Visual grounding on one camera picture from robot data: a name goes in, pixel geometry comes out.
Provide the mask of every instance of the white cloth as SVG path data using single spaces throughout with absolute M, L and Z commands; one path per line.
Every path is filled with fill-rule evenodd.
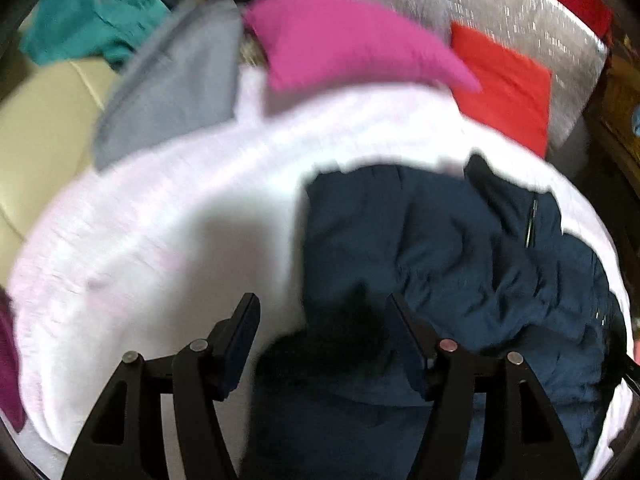
M 151 359 L 178 351 L 227 317 L 244 292 L 262 322 L 239 390 L 219 405 L 232 459 L 242 455 L 256 356 L 304 323 L 300 229 L 304 183 L 318 169 L 400 162 L 462 174 L 472 152 L 495 173 L 551 190 L 562 228 L 600 257 L 625 315 L 615 250 L 591 205 L 553 167 L 460 116 L 449 91 L 370 84 L 297 96 L 269 94 L 265 74 L 241 74 L 237 123 L 195 132 L 85 174 L 51 205 L 9 282 L 29 418 L 69 452 L 98 394 L 130 349 Z M 631 400 L 617 388 L 591 479 Z

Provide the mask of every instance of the beige cushion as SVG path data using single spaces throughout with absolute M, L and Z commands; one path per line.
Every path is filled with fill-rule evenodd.
M 0 104 L 0 285 L 50 200 L 91 163 L 117 75 L 101 59 L 37 69 Z

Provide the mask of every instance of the navy blue garment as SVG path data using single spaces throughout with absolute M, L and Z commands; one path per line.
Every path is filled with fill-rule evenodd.
M 464 180 L 372 166 L 320 174 L 307 193 L 308 326 L 258 362 L 241 478 L 407 476 L 431 406 L 410 388 L 388 339 L 392 292 L 472 352 L 523 354 L 588 468 L 619 382 L 606 357 L 625 332 L 602 264 L 561 233 L 550 193 L 496 177 L 479 156 Z M 480 453 L 483 397 L 475 404 L 463 479 L 475 478 Z

